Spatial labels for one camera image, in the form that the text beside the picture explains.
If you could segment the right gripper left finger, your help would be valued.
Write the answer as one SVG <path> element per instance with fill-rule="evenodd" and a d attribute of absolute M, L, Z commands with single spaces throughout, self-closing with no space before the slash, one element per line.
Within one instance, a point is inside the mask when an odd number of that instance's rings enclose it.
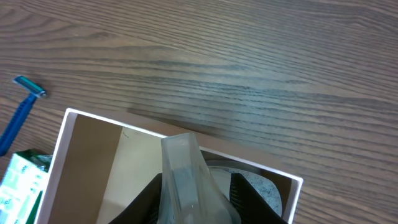
<path fill-rule="evenodd" d="M 159 173 L 109 224 L 156 224 L 159 217 L 161 187 L 162 174 Z"/>

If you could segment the white cardboard box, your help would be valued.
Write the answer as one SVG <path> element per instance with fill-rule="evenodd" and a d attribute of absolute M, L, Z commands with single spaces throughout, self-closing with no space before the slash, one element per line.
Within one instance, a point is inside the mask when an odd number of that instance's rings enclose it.
<path fill-rule="evenodd" d="M 183 133 L 183 128 L 136 114 L 67 109 L 35 222 L 111 221 L 161 172 L 161 140 Z M 232 165 L 272 181 L 282 218 L 292 223 L 301 177 L 262 149 L 201 133 L 195 137 L 211 165 Z"/>

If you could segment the clear soap pump bottle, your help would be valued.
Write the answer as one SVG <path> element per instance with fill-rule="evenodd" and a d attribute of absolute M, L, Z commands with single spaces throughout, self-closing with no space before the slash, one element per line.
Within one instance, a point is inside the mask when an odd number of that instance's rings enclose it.
<path fill-rule="evenodd" d="M 206 162 L 194 134 L 163 138 L 161 146 L 158 223 L 241 223 L 229 201 L 232 173 L 242 174 L 281 217 L 281 197 L 270 180 L 258 172 L 235 168 L 231 161 Z"/>

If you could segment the blue disposable razor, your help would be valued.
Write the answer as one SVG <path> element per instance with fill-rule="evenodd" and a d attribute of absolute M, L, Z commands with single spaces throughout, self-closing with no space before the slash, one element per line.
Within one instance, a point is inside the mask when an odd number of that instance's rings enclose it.
<path fill-rule="evenodd" d="M 24 121 L 33 108 L 36 99 L 45 98 L 47 96 L 47 92 L 41 86 L 24 76 L 15 77 L 14 83 L 24 87 L 29 91 L 29 94 L 27 98 L 19 104 L 1 136 L 1 156 L 5 156 L 7 154 L 19 130 L 24 124 Z"/>

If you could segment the green white floss packet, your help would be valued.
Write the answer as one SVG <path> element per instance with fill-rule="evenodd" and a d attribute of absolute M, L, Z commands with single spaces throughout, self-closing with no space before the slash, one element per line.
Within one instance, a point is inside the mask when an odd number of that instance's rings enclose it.
<path fill-rule="evenodd" d="M 52 156 L 36 150 L 12 155 L 1 182 L 1 224 L 33 224 Z"/>

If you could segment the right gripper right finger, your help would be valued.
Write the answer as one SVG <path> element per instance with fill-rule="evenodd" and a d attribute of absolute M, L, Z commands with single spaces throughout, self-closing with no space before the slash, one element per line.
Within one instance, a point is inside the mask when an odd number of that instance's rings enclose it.
<path fill-rule="evenodd" d="M 242 224 L 287 224 L 242 174 L 231 174 L 229 201 L 239 213 Z"/>

